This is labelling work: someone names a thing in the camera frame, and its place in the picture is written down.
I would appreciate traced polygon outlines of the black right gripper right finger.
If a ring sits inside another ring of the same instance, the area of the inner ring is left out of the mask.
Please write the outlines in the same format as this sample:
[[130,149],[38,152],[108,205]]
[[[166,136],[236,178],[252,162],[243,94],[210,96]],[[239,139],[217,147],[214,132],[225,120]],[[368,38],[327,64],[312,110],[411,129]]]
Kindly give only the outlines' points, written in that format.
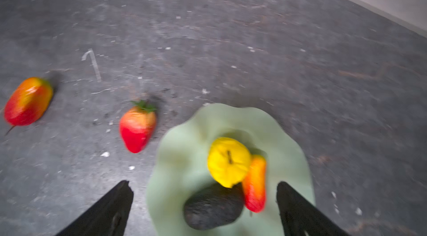
[[277,186],[276,201],[286,236],[348,236],[287,182]]

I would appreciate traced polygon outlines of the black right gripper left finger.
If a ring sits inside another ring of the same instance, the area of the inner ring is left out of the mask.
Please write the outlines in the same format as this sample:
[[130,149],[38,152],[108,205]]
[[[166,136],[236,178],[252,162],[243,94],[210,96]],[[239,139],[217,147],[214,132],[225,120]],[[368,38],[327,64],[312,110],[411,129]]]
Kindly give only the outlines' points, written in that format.
[[122,180],[57,236],[123,236],[134,193]]

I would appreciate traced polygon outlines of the red orange mango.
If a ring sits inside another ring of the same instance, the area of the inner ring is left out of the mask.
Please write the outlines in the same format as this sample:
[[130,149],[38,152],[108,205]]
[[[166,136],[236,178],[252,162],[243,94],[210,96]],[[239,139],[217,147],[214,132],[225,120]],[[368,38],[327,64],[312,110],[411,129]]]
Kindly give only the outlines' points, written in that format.
[[266,203],[266,159],[261,155],[253,155],[246,178],[242,182],[245,207],[260,213]]
[[47,80],[30,77],[19,85],[7,101],[4,118],[12,126],[31,125],[41,118],[52,97],[53,87]]

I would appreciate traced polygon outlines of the dark avocado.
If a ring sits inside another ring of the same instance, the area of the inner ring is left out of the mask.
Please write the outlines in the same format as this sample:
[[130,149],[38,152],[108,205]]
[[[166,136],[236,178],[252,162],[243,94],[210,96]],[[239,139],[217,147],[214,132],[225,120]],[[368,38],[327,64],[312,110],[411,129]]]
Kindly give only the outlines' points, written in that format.
[[199,190],[185,202],[183,217],[195,230],[210,230],[235,222],[244,207],[242,184],[226,188],[215,183]]

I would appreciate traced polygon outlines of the yellow lemon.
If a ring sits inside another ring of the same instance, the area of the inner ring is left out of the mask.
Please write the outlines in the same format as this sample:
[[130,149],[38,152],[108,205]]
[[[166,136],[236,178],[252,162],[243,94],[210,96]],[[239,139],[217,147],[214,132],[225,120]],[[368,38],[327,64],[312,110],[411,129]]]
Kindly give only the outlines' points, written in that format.
[[221,137],[215,139],[207,157],[207,168],[212,178],[223,187],[232,188],[241,183],[249,172],[251,153],[239,141]]

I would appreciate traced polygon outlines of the red strawberry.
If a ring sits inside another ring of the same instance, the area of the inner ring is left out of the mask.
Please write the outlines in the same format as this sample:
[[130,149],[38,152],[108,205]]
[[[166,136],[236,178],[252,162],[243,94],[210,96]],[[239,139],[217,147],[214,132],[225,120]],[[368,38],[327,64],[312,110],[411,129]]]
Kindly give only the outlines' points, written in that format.
[[131,101],[133,107],[123,114],[119,131],[125,147],[137,154],[150,141],[157,124],[157,108],[146,100]]

